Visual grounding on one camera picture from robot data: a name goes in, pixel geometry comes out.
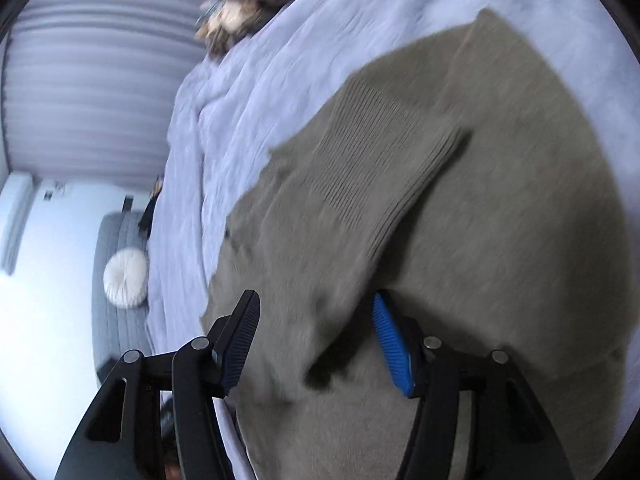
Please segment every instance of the sweater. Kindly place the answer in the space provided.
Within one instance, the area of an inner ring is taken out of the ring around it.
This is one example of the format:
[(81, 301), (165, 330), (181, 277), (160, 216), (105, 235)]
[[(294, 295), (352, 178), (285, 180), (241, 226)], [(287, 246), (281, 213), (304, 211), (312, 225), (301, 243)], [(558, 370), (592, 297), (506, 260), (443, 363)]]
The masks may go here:
[[(592, 478), (637, 316), (629, 247), (588, 121), (491, 11), (359, 70), (273, 152), (210, 281), (205, 330), (245, 288), (261, 297), (234, 393), (257, 477), (396, 476), (417, 404), (372, 328), (371, 294), (388, 288), (450, 346), (509, 349)], [(451, 478), (465, 446), (461, 432)]]

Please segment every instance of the blue rubber fingertip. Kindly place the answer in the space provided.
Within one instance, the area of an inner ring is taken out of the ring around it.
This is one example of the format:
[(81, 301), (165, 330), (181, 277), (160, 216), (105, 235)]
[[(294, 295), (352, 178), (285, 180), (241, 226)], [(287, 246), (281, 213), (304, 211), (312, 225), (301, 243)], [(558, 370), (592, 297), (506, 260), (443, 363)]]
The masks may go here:
[(411, 372), (411, 356), (391, 313), (386, 307), (385, 300), (377, 293), (373, 297), (373, 324), (378, 334), (380, 347), (385, 355), (386, 368), (391, 373), (395, 386), (405, 397), (410, 397), (415, 388)]

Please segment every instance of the beige cloth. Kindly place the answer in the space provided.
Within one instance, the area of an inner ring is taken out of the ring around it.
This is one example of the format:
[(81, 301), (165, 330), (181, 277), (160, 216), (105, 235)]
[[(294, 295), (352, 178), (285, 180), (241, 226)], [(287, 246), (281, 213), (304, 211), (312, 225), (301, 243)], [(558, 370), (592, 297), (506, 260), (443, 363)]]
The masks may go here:
[(416, 403), (372, 330), (380, 287), (456, 349), (510, 348), (595, 475), (636, 322), (625, 217), (577, 105), (490, 11), (352, 75), (228, 218), (202, 322), (261, 296), (235, 394), (260, 480), (396, 476)]

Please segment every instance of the round white pillow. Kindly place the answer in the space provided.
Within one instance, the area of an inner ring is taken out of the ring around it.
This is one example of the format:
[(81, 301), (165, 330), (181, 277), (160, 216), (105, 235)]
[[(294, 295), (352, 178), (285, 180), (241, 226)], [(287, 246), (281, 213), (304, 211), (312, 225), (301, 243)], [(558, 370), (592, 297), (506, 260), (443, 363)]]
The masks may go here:
[(147, 295), (148, 278), (145, 251), (135, 247), (121, 249), (104, 268), (104, 293), (117, 307), (139, 306)]

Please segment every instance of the bed sheet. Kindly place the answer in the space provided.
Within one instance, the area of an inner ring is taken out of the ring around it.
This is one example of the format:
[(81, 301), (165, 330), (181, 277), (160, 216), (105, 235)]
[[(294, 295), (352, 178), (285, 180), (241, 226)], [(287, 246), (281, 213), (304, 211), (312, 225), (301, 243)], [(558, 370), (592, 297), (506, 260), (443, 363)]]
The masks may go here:
[[(640, 66), (598, 0), (296, 0), (220, 65), (184, 80), (154, 215), (147, 328), (156, 352), (202, 333), (225, 219), (346, 77), (490, 7), (519, 30), (582, 105), (608, 157), (640, 255)], [(640, 404), (640, 334), (628, 352), (617, 436)]]

